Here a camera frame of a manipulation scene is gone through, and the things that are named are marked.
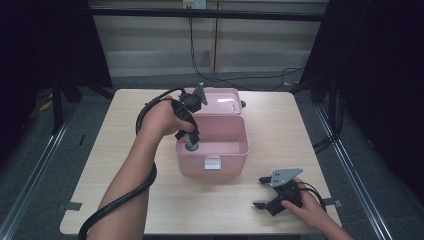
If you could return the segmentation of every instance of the cable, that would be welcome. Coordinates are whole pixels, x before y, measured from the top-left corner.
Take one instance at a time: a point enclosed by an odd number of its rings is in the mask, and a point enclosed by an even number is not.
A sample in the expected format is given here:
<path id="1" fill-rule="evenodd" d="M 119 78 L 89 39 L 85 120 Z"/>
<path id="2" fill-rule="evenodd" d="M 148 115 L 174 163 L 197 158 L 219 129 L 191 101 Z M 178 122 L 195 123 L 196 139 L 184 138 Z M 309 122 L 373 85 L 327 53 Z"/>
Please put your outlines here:
<path id="1" fill-rule="evenodd" d="M 334 141 L 336 141 L 340 136 L 340 133 L 342 131 L 342 126 L 343 126 L 344 110 L 346 106 L 340 93 L 338 95 L 337 104 L 338 104 L 338 116 L 337 116 L 336 129 L 334 129 L 334 131 L 332 132 L 330 136 L 324 138 L 320 142 L 315 143 L 313 145 L 313 148 L 320 148 L 315 151 L 315 154 L 322 152 L 324 149 L 326 149 L 328 146 L 334 143 Z"/>
<path id="2" fill-rule="evenodd" d="M 307 187 L 305 187 L 305 188 L 300 188 L 300 189 L 299 189 L 299 191 L 308 191 L 308 192 L 313 193 L 313 194 L 315 195 L 315 197 L 318 199 L 318 202 L 319 202 L 319 204 L 321 205 L 322 209 L 323 209 L 325 212 L 327 212 L 327 208 L 325 207 L 325 202 L 324 202 L 324 200 L 322 199 L 321 195 L 318 193 L 318 191 L 317 191 L 317 189 L 316 189 L 316 188 L 314 188 L 311 184 L 309 184 L 309 183 L 305 183 L 305 182 L 298 182 L 298 184 L 304 184 L 304 185 L 309 186 L 310 188 L 307 188 Z"/>
<path id="3" fill-rule="evenodd" d="M 193 20 L 192 20 L 192 18 L 189 18 L 189 25 L 190 25 L 190 50 L 191 50 L 191 62 L 192 62 L 192 66 L 193 66 L 193 69 L 196 72 L 196 74 L 199 75 L 201 78 L 203 78 L 206 81 L 213 82 L 213 83 L 225 82 L 225 83 L 227 83 L 227 84 L 229 84 L 229 85 L 231 85 L 233 87 L 239 88 L 239 89 L 243 89 L 243 90 L 247 90 L 247 91 L 257 91 L 255 89 L 250 89 L 250 88 L 247 88 L 247 87 L 240 86 L 238 84 L 234 84 L 231 81 L 242 80 L 242 79 L 271 79 L 271 78 L 280 78 L 281 77 L 281 80 L 282 81 L 281 81 L 281 83 L 278 86 L 276 86 L 276 87 L 274 87 L 272 89 L 265 90 L 265 91 L 271 92 L 271 91 L 275 91 L 278 88 L 280 88 L 281 86 L 283 86 L 283 84 L 284 84 L 284 76 L 293 74 L 293 73 L 295 73 L 297 71 L 300 71 L 300 70 L 303 70 L 305 68 L 305 67 L 300 67 L 300 68 L 293 68 L 293 67 L 292 68 L 285 68 L 285 69 L 283 69 L 281 71 L 281 74 L 279 74 L 279 75 L 273 75 L 273 76 L 237 77 L 237 78 L 227 78 L 227 79 L 221 79 L 221 78 L 215 78 L 215 77 L 207 77 L 207 76 L 203 75 L 202 73 L 200 73 L 200 71 L 199 71 L 199 69 L 197 67 L 196 56 L 195 56 L 195 51 L 194 51 Z"/>
<path id="4" fill-rule="evenodd" d="M 95 212 L 93 215 L 91 215 L 91 217 L 89 217 L 84 222 L 84 224 L 81 226 L 80 231 L 78 233 L 78 239 L 79 240 L 86 239 L 88 230 L 90 230 L 90 228 L 95 223 L 97 223 L 100 219 L 102 219 L 107 214 L 109 214 L 110 212 L 112 212 L 116 208 L 120 207 L 124 203 L 128 202 L 129 200 L 133 199 L 134 197 L 138 196 L 139 194 L 141 194 L 144 191 L 146 191 L 147 189 L 149 189 L 149 187 L 155 181 L 156 175 L 157 175 L 156 164 L 153 163 L 152 171 L 150 172 L 150 175 L 147 178 L 147 180 L 142 185 L 140 185 L 138 188 L 136 188 L 133 191 L 125 194 L 124 196 L 116 199 L 115 201 L 109 203 L 108 205 L 104 206 L 103 208 L 101 208 L 100 210 Z"/>
<path id="5" fill-rule="evenodd" d="M 146 106 L 141 110 L 140 114 L 137 117 L 136 134 L 139 133 L 140 128 L 141 128 L 141 123 L 144 119 L 144 116 L 147 114 L 147 112 L 150 109 L 152 109 L 152 107 L 154 107 L 156 104 L 161 102 L 162 100 L 168 100 L 168 99 L 162 99 L 163 97 L 165 97 L 166 95 L 168 95 L 172 92 L 178 91 L 178 90 L 180 90 L 182 92 L 182 94 L 186 93 L 184 88 L 174 88 L 174 89 L 171 89 L 171 90 L 168 90 L 168 91 L 162 93 L 161 95 L 157 96 L 156 98 L 154 98 L 153 100 L 151 100 L 149 103 L 146 104 Z M 84 224 L 81 226 L 80 231 L 78 233 L 78 239 L 80 239 L 80 240 L 86 239 L 88 231 L 90 230 L 90 228 L 96 222 L 98 222 L 100 219 L 102 219 L 107 214 L 109 214 L 110 212 L 112 212 L 116 208 L 120 207 L 124 203 L 128 202 L 129 200 L 133 199 L 134 197 L 140 195 L 141 193 L 143 193 L 144 191 L 149 189 L 149 187 L 155 181 L 156 176 L 157 176 L 157 168 L 156 168 L 156 164 L 153 162 L 153 167 L 152 167 L 152 170 L 151 170 L 150 175 L 147 178 L 147 180 L 143 184 L 141 184 L 139 187 L 137 187 L 136 189 L 134 189 L 131 192 L 125 194 L 124 196 L 116 199 L 115 201 L 109 203 L 108 205 L 104 206 L 103 208 L 101 208 L 100 210 L 95 212 L 93 215 L 91 215 L 91 217 L 89 217 L 84 222 Z"/>

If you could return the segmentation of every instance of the forearm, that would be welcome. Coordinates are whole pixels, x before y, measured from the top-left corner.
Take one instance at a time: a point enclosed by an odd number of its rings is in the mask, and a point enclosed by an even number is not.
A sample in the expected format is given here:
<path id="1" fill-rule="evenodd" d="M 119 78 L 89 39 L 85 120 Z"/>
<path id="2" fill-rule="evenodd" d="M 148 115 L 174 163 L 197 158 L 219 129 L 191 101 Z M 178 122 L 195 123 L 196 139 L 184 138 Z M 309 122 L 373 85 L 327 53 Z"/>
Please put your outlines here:
<path id="1" fill-rule="evenodd" d="M 99 208 L 143 184 L 150 175 L 160 136 L 140 133 L 107 189 Z M 141 239 L 147 215 L 148 191 L 118 207 L 90 230 L 89 239 Z"/>
<path id="2" fill-rule="evenodd" d="M 322 232 L 328 240 L 352 240 L 353 238 L 343 230 L 336 222 L 328 218 L 321 222 L 317 229 Z"/>

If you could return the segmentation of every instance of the black curtain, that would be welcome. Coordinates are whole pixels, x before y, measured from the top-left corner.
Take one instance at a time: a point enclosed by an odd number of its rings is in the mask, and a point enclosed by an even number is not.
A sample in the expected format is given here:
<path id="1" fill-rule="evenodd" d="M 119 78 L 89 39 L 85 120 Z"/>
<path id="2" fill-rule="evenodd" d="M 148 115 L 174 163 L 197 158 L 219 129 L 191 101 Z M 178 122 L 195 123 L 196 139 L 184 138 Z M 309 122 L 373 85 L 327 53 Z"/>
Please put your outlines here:
<path id="1" fill-rule="evenodd" d="M 349 112 L 421 202 L 423 9 L 419 0 L 330 1 L 301 79 L 327 76 L 312 88 L 316 101 L 329 92 L 330 77 L 335 79 Z"/>
<path id="2" fill-rule="evenodd" d="M 77 84 L 112 87 L 93 17 L 46 11 L 53 7 L 88 7 L 88 3 L 86 0 L 0 3 L 2 161 L 33 110 L 37 91 L 52 87 L 53 77 L 71 98 Z"/>

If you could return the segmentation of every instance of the box lid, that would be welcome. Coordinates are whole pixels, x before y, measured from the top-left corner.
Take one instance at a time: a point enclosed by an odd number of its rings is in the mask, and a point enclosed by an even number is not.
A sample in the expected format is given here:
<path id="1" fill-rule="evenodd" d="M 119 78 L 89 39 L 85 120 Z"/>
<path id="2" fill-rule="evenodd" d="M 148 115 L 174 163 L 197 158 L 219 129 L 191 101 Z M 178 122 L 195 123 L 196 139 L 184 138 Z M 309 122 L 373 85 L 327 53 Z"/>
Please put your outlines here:
<path id="1" fill-rule="evenodd" d="M 239 115 L 241 101 L 237 89 L 234 88 L 204 88 L 208 105 L 202 104 L 202 109 L 193 115 Z"/>

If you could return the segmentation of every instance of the table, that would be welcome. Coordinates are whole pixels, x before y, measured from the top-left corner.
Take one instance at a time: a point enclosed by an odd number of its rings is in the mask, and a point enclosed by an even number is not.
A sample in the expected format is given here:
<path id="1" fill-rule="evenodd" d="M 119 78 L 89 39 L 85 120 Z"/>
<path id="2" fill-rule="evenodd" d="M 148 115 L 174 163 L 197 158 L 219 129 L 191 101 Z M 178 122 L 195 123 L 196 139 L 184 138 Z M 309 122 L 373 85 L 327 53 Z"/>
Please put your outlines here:
<path id="1" fill-rule="evenodd" d="M 135 120 L 144 103 L 164 90 L 116 92 L 71 202 L 79 211 L 65 213 L 60 230 L 75 235 L 93 214 L 135 139 Z M 299 177 L 323 198 L 330 193 L 316 159 L 295 99 L 283 92 L 239 92 L 246 102 L 245 119 L 250 152 L 240 175 L 185 176 L 179 171 L 175 137 L 159 145 L 158 176 L 150 188 L 146 235 L 260 235 L 310 234 L 316 230 L 288 211 L 272 217 L 253 202 L 275 197 L 272 188 L 258 182 L 272 170 L 303 168 Z M 328 214 L 340 224 L 334 206 Z"/>

